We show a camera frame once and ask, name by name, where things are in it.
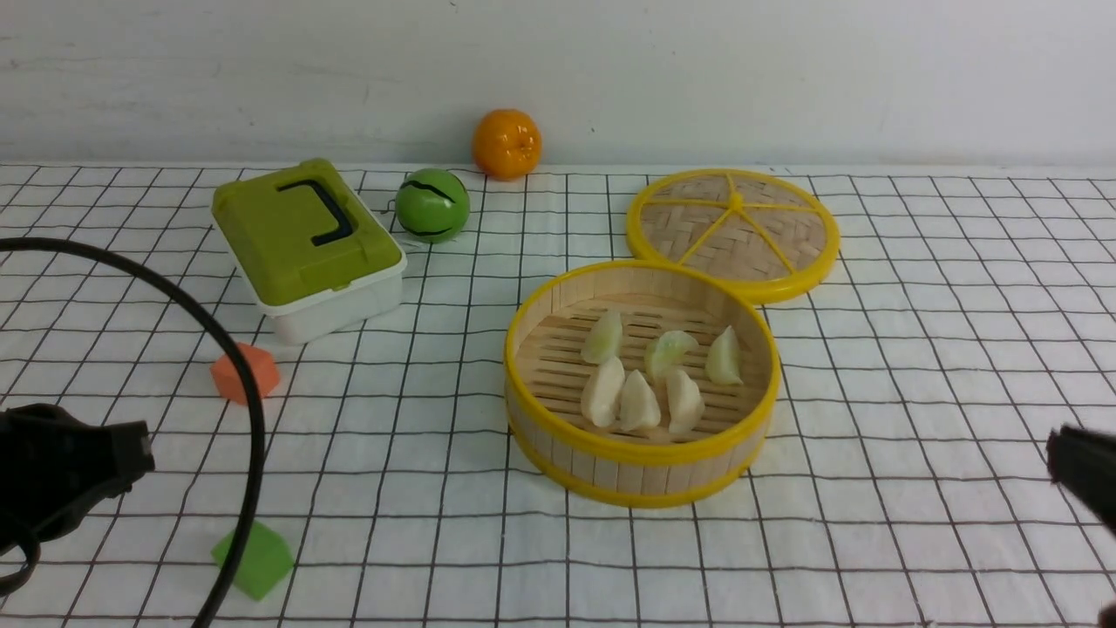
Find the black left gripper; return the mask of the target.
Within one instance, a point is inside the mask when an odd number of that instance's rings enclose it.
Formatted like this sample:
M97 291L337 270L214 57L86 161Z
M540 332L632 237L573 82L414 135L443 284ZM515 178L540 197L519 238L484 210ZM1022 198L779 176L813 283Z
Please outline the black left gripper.
M92 509L129 492L155 461L145 421L92 426L49 403L1 413L3 551L9 522L41 543L67 537Z

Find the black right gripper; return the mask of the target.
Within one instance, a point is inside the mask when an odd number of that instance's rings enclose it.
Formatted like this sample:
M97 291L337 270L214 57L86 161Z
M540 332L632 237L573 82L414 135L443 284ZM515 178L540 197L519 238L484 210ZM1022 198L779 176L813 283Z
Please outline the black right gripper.
M1115 533L1115 434L1064 425L1049 433L1045 457L1050 481Z

